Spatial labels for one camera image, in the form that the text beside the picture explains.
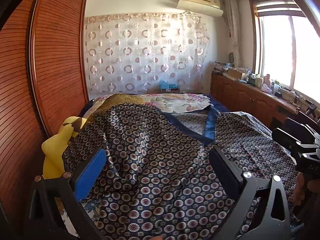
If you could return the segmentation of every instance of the sliding wardrobe door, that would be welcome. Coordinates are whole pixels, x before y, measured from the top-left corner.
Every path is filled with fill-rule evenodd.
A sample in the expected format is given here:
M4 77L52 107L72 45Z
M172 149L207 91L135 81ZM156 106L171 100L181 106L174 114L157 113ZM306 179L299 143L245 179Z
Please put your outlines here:
M0 30L0 201L12 226L22 224L31 182L42 174L44 160L41 144L46 137L33 107L27 71L33 3L23 0Z
M86 0L38 0L32 23L32 76L48 135L88 102L83 71Z

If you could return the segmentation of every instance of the screw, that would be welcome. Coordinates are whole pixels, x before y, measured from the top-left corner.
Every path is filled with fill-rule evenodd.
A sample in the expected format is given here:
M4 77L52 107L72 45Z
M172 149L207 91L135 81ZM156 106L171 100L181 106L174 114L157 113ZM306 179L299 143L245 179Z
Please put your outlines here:
M245 172L243 173L243 176L245 176L247 179L249 179L249 178L252 177L252 174L251 174L250 172L248 172L248 171L245 171Z
M273 176L273 179L276 181L276 182L280 182L281 181L281 178L277 175Z
M70 178L71 177L71 172L70 171L66 171L65 173L63 173L63 177L64 178Z
M40 180L41 180L41 176L40 176L40 175L38 175L38 176L35 177L35 182L38 182L38 181L40 181Z

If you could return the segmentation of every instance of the window frame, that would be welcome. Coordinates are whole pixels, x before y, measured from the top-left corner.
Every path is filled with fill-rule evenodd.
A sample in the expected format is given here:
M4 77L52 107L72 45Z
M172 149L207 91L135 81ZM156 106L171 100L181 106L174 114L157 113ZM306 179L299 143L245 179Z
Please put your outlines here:
M252 72L256 74L261 73L262 68L262 53L261 47L263 46L261 40L261 23L257 13L256 2L259 0L249 0L251 15L252 15L252 27L253 27L253 62Z
M264 42L263 42L263 18L258 17L256 3L261 0L249 0L251 15L252 15L252 25L253 25L253 62L252 62L252 73L260 74L263 71L263 60L264 60ZM281 86L286 87L290 90L294 90L298 95L303 96L305 99L313 102L318 109L320 109L320 102L317 102L313 98L307 96L306 94L293 88L295 80L295 70L296 70L296 38L293 26L292 15L288 15L291 31L292 31L292 73L290 85L282 84Z

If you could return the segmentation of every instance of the air conditioner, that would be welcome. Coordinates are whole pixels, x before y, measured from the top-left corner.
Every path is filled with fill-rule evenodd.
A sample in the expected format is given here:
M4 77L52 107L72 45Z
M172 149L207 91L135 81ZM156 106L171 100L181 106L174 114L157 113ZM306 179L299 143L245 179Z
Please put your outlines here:
M213 17L221 17L219 0L179 0L177 9L183 9L195 13L206 14Z

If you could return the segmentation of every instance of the patterned bedspread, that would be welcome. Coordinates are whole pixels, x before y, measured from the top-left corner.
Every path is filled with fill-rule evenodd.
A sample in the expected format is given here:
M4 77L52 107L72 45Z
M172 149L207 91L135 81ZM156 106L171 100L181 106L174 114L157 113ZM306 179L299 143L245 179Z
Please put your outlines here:
M259 178L279 175L291 201L294 163L272 141L270 130L250 115L219 113L216 141L204 145L191 130L203 134L206 116L175 114L190 129L183 131L148 105L122 104L92 116L63 160L72 171L96 146L106 149L107 164L83 203L106 239L186 240L214 234L234 200L210 165L213 144L243 171ZM253 201L239 236L248 230L258 202Z

